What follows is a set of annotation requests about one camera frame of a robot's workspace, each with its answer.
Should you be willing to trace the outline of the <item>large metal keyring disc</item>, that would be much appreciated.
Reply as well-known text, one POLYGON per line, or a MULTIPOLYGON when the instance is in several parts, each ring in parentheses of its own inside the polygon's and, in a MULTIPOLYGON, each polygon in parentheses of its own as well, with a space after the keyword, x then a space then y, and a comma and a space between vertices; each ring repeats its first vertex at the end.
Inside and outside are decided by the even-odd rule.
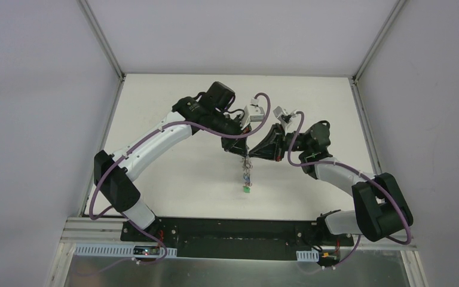
MULTIPOLYGON (((251 169, 253 168, 253 165, 252 165, 250 157, 248 157, 248 156, 243 157, 241 162, 242 162, 242 168, 243 168, 243 176, 244 175, 249 175, 250 176, 250 180, 251 180, 251 169)), ((250 184, 246 184, 245 181, 244 181, 244 186, 245 187, 251 187, 252 186, 252 182, 250 184)))

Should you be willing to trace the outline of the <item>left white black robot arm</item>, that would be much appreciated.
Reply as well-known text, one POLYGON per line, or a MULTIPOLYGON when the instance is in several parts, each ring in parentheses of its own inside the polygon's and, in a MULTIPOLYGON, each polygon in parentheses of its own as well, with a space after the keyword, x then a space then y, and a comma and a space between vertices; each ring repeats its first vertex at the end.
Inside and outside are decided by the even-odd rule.
POLYGON ((235 93, 219 81, 196 97, 183 97, 142 139, 111 154, 104 150, 94 157, 94 184, 117 212, 136 224, 135 233, 144 242, 158 235, 156 216, 133 182, 158 157, 191 137, 202 127, 225 135, 250 131, 250 114, 244 109, 232 118, 227 108, 235 93))

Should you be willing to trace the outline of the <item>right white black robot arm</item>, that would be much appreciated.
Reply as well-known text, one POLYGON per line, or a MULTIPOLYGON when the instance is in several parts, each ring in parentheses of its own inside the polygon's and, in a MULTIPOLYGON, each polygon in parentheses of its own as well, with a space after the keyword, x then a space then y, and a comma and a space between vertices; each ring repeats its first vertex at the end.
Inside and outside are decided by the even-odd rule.
POLYGON ((330 124, 319 121, 306 132, 287 133, 280 124, 272 126, 266 137, 248 155, 271 161, 282 161, 299 152, 296 166, 313 179, 329 183, 353 199, 354 209, 335 210, 317 218, 318 242, 330 245, 341 234, 358 234, 372 242, 393 239, 393 234, 405 231, 407 245, 412 239, 414 217, 395 177, 389 173, 367 174, 338 161, 328 147, 331 144, 330 124))

